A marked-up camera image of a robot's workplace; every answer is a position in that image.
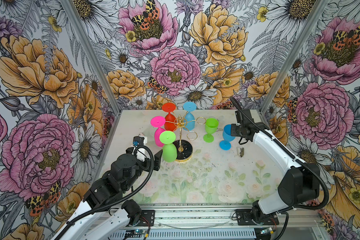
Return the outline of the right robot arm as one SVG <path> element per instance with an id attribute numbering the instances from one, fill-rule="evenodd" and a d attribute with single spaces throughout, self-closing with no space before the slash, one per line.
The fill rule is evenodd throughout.
<path id="1" fill-rule="evenodd" d="M 282 211 L 303 208 L 305 202 L 319 196 L 323 181 L 316 165 L 305 163 L 288 150 L 262 120 L 255 120 L 256 111 L 237 110 L 235 115 L 237 122 L 231 125 L 231 135 L 254 143 L 283 174 L 276 192 L 255 201 L 243 215 L 244 220 L 262 224 Z"/>

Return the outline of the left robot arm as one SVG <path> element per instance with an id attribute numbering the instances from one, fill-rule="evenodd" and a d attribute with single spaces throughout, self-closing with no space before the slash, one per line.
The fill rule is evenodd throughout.
<path id="1" fill-rule="evenodd" d="M 92 184 L 53 239 L 104 240 L 115 230 L 137 225 L 142 219 L 142 209 L 132 196 L 160 169 L 162 155 L 162 150 L 153 154 L 144 145 L 128 148 Z"/>

